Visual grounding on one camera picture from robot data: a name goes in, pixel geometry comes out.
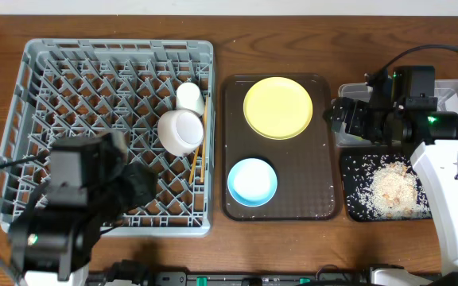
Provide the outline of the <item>wooden chopstick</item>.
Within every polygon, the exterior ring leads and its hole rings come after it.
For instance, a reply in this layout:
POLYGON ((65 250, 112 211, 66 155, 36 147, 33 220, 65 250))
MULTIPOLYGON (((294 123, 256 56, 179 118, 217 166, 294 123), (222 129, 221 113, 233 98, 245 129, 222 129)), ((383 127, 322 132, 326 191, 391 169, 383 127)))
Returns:
POLYGON ((204 124, 204 140, 202 144, 202 153, 201 153, 201 172, 200 172, 200 182, 204 183, 204 173, 205 173, 205 153, 206 153, 206 143, 208 139, 208 99, 205 101, 204 105, 204 115, 203 115, 203 124, 204 124))
POLYGON ((197 158, 198 158, 198 154, 199 154, 199 151, 200 151, 200 147, 198 146, 194 152, 194 157, 193 157, 193 160, 192 160, 192 167, 191 167, 191 170, 190 170, 190 175, 189 175, 189 178, 188 178, 188 184, 191 185, 193 184, 193 180, 195 178, 195 174, 196 174, 196 162, 197 162, 197 158))

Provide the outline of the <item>cream cup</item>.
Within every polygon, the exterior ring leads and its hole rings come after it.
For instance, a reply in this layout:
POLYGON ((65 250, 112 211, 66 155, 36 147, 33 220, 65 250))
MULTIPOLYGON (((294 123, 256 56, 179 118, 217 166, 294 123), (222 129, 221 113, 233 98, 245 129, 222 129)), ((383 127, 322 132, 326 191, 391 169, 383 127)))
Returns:
POLYGON ((204 115, 204 98, 200 88, 192 82, 182 83, 177 88, 177 110, 190 110, 197 117, 204 115))

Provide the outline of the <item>yellow plate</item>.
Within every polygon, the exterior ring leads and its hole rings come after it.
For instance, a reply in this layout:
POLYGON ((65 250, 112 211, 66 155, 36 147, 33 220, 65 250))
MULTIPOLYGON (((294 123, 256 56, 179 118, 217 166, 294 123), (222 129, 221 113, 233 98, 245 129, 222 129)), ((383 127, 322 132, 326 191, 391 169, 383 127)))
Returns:
POLYGON ((297 81, 286 77, 259 80, 246 93, 243 113, 257 134, 287 140, 302 133, 313 115, 309 93, 297 81))

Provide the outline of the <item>blue bowl with food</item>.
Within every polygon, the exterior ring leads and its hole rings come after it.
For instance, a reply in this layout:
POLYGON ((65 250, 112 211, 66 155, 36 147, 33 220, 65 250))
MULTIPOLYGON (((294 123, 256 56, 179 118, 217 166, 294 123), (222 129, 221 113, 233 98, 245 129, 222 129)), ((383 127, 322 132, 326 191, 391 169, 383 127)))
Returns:
POLYGON ((258 158, 239 161, 227 177, 227 190, 231 197, 245 207, 267 204, 277 189, 277 173, 269 163, 258 158))

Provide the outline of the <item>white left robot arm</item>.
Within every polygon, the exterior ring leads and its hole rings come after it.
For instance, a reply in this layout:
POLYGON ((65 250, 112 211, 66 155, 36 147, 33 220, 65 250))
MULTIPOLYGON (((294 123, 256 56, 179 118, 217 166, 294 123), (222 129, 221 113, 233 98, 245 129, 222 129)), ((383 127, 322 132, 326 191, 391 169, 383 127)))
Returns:
POLYGON ((54 164, 8 230, 11 262, 21 273, 51 272, 67 282, 124 213, 155 197, 157 173, 140 163, 54 164))

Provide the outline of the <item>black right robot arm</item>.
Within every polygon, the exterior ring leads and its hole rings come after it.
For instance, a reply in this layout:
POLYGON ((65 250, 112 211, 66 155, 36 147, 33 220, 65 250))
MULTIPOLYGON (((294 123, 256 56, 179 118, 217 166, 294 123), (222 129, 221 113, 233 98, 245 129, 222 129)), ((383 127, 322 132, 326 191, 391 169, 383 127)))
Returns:
POLYGON ((436 285, 458 285, 458 114, 437 109, 437 98, 420 94, 340 97, 323 113, 329 128, 374 143, 400 142, 427 195, 441 247, 436 285))

